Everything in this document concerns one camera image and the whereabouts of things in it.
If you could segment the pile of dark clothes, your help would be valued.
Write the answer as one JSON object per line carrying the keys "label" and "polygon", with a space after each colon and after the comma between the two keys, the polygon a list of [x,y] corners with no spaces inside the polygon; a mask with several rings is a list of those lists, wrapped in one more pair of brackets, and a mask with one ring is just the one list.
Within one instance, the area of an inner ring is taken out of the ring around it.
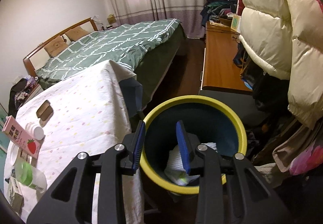
{"label": "pile of dark clothes", "polygon": [[208,20],[216,20],[219,16],[237,12],[238,0],[206,0],[203,10],[201,25],[206,27]]}

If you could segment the left brown pillow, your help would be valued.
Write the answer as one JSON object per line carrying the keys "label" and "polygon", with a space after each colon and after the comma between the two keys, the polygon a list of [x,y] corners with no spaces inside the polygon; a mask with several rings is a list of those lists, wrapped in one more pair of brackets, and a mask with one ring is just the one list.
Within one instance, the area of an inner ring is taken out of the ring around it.
{"label": "left brown pillow", "polygon": [[44,46],[44,49],[50,57],[56,57],[67,48],[68,44],[61,36],[57,36],[55,39],[53,39],[52,41],[47,43],[47,45]]}

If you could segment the white tissue paper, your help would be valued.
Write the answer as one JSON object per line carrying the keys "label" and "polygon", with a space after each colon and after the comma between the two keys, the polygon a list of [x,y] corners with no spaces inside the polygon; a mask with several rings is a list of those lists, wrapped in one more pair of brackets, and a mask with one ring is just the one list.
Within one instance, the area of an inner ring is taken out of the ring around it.
{"label": "white tissue paper", "polygon": [[198,186],[200,175],[188,175],[183,167],[178,145],[169,152],[169,159],[164,170],[165,175],[179,186]]}

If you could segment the white paper plate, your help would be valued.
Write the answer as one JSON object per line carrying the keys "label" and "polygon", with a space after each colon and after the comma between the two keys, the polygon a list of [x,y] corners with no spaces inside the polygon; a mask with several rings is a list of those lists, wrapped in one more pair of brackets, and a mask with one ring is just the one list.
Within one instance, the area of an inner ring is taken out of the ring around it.
{"label": "white paper plate", "polygon": [[21,149],[19,146],[13,144],[11,151],[10,151],[10,164],[13,166],[17,160],[17,158],[20,157]]}

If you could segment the wooden bed headboard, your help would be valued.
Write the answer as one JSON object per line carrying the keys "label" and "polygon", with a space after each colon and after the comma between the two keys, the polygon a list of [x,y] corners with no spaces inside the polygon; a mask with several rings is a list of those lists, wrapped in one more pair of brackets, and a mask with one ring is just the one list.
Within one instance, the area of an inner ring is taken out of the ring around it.
{"label": "wooden bed headboard", "polygon": [[87,18],[55,34],[53,37],[38,45],[23,59],[28,75],[36,77],[36,70],[43,67],[50,58],[62,53],[62,51],[68,47],[68,43],[71,42],[66,33],[71,32],[71,30],[75,28],[82,28],[88,33],[98,31],[94,20],[92,18]]}

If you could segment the right brown pillow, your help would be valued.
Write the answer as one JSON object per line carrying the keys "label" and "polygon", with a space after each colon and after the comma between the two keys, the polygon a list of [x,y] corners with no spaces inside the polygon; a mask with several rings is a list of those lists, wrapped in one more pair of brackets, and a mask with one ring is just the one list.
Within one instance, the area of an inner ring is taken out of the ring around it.
{"label": "right brown pillow", "polygon": [[77,26],[68,30],[65,34],[67,35],[70,41],[77,41],[78,39],[90,34],[90,32],[81,28],[81,26]]}

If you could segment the green patterned bed quilt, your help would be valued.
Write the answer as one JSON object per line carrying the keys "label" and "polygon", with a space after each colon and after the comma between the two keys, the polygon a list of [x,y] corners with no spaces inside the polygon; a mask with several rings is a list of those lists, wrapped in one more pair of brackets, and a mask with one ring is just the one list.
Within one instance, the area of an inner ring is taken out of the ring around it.
{"label": "green patterned bed quilt", "polygon": [[180,26],[179,19],[165,19],[94,31],[68,45],[36,70],[39,84],[46,90],[106,60],[134,71],[148,52],[169,41]]}

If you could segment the green clear plastic cup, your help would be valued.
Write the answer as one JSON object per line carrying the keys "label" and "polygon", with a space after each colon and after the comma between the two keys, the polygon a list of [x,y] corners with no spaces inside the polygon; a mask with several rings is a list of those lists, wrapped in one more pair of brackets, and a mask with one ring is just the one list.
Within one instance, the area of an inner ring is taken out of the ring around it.
{"label": "green clear plastic cup", "polygon": [[47,190],[45,174],[26,161],[17,160],[14,164],[16,180],[40,193]]}

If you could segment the small brown cardboard box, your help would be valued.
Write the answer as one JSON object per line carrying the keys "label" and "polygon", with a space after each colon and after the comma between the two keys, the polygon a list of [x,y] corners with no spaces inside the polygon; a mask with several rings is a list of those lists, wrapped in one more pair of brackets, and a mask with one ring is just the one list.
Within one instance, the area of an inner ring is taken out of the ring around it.
{"label": "small brown cardboard box", "polygon": [[50,105],[50,101],[45,100],[43,104],[36,111],[37,118],[42,121],[47,120],[53,114],[53,108]]}

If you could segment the pink strawberry milk carton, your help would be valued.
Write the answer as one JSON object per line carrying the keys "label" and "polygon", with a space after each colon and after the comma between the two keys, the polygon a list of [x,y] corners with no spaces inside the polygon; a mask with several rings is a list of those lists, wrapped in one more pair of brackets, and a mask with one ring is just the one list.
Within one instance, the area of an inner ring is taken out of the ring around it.
{"label": "pink strawberry milk carton", "polygon": [[8,116],[4,123],[2,132],[18,147],[31,157],[37,159],[41,144],[32,137],[14,117]]}

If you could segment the yellow rimmed trash bin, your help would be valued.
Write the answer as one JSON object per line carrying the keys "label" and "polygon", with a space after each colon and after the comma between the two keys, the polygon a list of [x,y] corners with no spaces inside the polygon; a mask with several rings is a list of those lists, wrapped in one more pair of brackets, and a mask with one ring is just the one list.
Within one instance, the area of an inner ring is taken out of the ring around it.
{"label": "yellow rimmed trash bin", "polygon": [[144,119],[146,136],[140,166],[156,185],[181,195],[196,195],[199,187],[179,186],[166,175],[169,152],[177,145],[176,123],[181,120],[187,132],[201,143],[216,143],[218,153],[232,157],[246,154],[247,136],[239,116],[219,100],[197,95],[169,99],[152,109]]}

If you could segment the small white green box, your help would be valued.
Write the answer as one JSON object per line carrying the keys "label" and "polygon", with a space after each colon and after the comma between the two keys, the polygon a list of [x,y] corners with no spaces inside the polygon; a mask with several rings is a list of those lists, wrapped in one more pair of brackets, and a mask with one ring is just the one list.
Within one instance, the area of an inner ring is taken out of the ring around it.
{"label": "small white green box", "polygon": [[12,176],[9,178],[7,196],[12,209],[16,213],[21,214],[24,197],[22,195],[19,182]]}

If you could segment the white floral tablecloth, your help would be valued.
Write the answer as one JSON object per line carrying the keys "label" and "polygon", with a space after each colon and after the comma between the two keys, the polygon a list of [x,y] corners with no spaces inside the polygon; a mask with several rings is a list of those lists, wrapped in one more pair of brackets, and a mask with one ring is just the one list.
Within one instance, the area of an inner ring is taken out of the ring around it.
{"label": "white floral tablecloth", "polygon": [[[39,124],[45,137],[38,158],[21,148],[17,160],[45,174],[43,193],[19,182],[21,214],[1,195],[1,223],[143,223],[144,194],[139,169],[121,173],[122,144],[131,130],[121,84],[135,80],[133,72],[107,60],[51,86],[23,105],[15,120],[25,129]],[[53,114],[45,121],[36,111],[45,100]],[[15,176],[9,154],[4,168]]]}

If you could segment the tissue box on nightstand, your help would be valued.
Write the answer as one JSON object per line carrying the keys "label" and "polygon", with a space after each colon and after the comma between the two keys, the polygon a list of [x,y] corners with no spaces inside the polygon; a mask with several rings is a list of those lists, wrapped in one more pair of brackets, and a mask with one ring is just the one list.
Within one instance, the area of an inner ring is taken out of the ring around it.
{"label": "tissue box on nightstand", "polygon": [[112,25],[112,24],[114,24],[114,23],[117,22],[114,14],[109,14],[108,17],[107,17],[107,20],[108,20],[108,23],[110,25]]}

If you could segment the white pill bottle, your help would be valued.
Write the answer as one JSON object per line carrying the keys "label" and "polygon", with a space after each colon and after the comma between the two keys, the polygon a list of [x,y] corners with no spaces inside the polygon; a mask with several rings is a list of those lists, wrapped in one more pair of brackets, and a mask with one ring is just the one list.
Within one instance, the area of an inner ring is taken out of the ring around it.
{"label": "white pill bottle", "polygon": [[39,124],[30,122],[25,126],[25,130],[35,140],[42,141],[45,137],[43,128]]}

